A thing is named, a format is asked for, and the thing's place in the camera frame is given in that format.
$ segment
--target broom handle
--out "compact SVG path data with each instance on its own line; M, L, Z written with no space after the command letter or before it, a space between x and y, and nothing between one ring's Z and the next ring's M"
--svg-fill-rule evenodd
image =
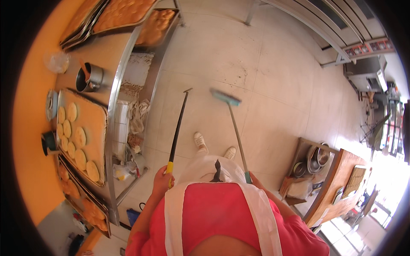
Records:
M238 127L236 126L235 118L234 118L233 113L232 113L232 108L231 108L229 103L228 103L228 106L229 106L229 112L231 113L231 117L232 117L233 127L235 128L236 139L238 140L239 151L241 152L242 163L244 164L245 173L247 173L248 172L248 166L246 165L244 150L242 149L242 143L241 143L241 138L239 137Z

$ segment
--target shoe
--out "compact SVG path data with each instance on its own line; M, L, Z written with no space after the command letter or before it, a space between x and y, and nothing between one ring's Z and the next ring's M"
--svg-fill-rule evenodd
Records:
M233 160L236 154L236 148L235 147L230 147L225 153L225 158L228 158L229 160Z
M208 154L208 147L205 144L204 136L202 136L202 134L198 131L194 134L194 142L197 148L199 148L199 146L201 145L204 145L206 153Z

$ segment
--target baking tray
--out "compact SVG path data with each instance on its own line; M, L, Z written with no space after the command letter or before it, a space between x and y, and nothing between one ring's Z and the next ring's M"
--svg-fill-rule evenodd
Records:
M109 3L109 0L106 1L101 6L101 8L98 10L97 13L95 13L95 15L93 15L93 17L90 19L90 21L87 23L87 25L84 26L84 28L82 29L82 31L80 33L78 33L74 37L60 43L61 48L63 50L69 49L69 48L71 48L75 45L78 45L78 44L84 42L85 40L87 40L87 38L89 38L90 35L91 35L94 24L97 22L98 17L101 15L101 13L103 13L104 8L108 5L108 3Z
M100 203L100 201L95 198L95 196L93 194L90 193L90 191L88 191L81 183L80 181L75 177L75 175L72 173L71 168L68 167L68 164L66 162L66 159L64 158L64 156L62 155L58 155L58 163L59 166L57 168L60 168L60 165L63 165L64 168L67 169L68 171L68 175L70 177L70 180L73 181L73 183L75 184L75 186L78 189L78 192L80 193L80 198L79 199L75 199L73 197L71 197L70 195L66 195L64 193L65 198L67 199L67 201L71 204L71 206L85 219L83 211L85 210L84 205L82 204L82 199L83 198L87 198L88 200L90 200L92 203L94 203L105 215L105 223L107 225L107 229L108 231L103 231L101 230L98 226L92 225L90 223L90 225L92 225L95 229L97 229L98 231L100 231L101 233L103 233L106 237L110 238L111 237L111 229L109 226L109 215L108 215L108 208L103 205L102 203ZM60 181L60 186L61 186L61 177L60 174L58 172L57 169L57 176L58 179Z
M87 13L87 15L84 17L84 19L82 20L82 22L80 23L80 25L79 25L76 29L74 29L74 30L73 30L69 35L67 35L66 37L63 37L63 35L64 35L64 33L63 33L63 35L62 35L61 38L60 38L60 45L64 44L67 40L71 39L72 37L77 36L78 34L84 33L84 29L87 28L87 25L90 23L90 20L93 18L94 13L98 10L98 8L101 7L101 5L103 5L103 4L107 3L107 2L109 2L109 0L99 0L98 2L96 2L96 4L94 5L94 7L90 9L90 11ZM78 15L77 12L78 12L78 9L77 9L77 11L75 12L73 18Z
M74 122L70 122L71 136L68 141L72 141L75 145L75 149L82 149L87 161L93 161L100 173L100 180L97 182L92 181L86 171L80 171L77 168L75 160L72 159L68 152L65 152L61 147L61 139L57 134L57 145L65 156L65 158L75 167L75 170L80 175L87 178L90 182L98 187L105 185L107 179L107 172L105 169L105 139L107 133L107 109L97 103L94 103L78 93L75 93L69 89L61 89L58 93L58 108L61 106L66 110L66 119L68 118L68 105L74 102L77 106L77 119ZM80 147L75 141L75 130L77 127L82 127L86 135L86 145Z
M176 9L176 8L155 8L155 9L154 9L154 10L156 10L156 11L163 11L163 10L168 10L168 9L173 10L173 11L175 12L175 14L174 14L174 16L172 17L172 19L169 21L169 25L168 25L168 27L165 29L165 31L164 31L164 33L163 33L163 35L162 35L162 38L161 38L157 43L155 43L155 44L147 45L147 44L143 44L143 43L142 43L142 44L139 44L139 45L135 45L134 48L139 48L139 47L142 47L142 48L157 47L157 46L160 46L160 45L164 42L166 36L168 35L169 30L171 29L171 27L172 27L174 21L176 20L176 17L179 15L179 12L180 12L180 11L179 11L179 9Z
M131 23L131 24L126 24L126 25L121 25L121 26L116 26L116 27L111 27L105 30L101 30L97 33L92 33L92 35L98 35L98 36L105 36L105 35L109 35L109 34L115 34L115 33L124 33L124 32L131 32L132 30L134 30L134 27L141 25L150 15L152 10L154 9L155 5L157 5L157 3L160 0L155 0L155 2L153 2L153 4L151 5L151 7L148 9L148 11L146 12L145 16L139 20L136 23Z

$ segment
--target black metal rod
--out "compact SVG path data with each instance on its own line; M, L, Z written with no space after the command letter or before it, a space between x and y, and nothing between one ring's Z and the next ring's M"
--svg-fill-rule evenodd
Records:
M184 109L185 109L185 104L187 102L187 98L188 98L188 91L185 91L185 99L184 99L184 104L182 104L182 108L181 108L181 113L180 113L180 117L178 119L178 124L177 124L177 128L175 130L175 135L174 135L174 140L172 142L172 147L171 147L171 153L169 154L169 162L173 162L174 161L174 156L175 156L175 149L177 147L177 141L178 141L178 134L179 134L179 130L181 127L181 122L182 122L182 116L184 115Z

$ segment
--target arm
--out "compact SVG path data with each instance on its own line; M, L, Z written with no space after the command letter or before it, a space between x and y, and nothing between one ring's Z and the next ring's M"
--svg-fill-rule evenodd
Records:
M252 178L252 184L257 187L258 189L262 189L265 191L266 195L270 200L272 200L279 209L280 214L282 215L283 219L286 220L288 217L297 215L289 206L287 206L284 202L282 202L279 198L274 196L271 192L269 192L262 183L253 175L253 173L249 172Z
M141 214L138 216L137 220L131 228L130 235L128 236L127 246L132 243L132 237L135 233L143 232L149 234L151 216L154 213L154 210L159 202L164 197L165 192L168 191L169 179L172 179L171 186L174 186L175 178L172 176L171 172L164 174L165 170L166 166L163 166L155 174L153 192L148 198L148 201L145 204Z

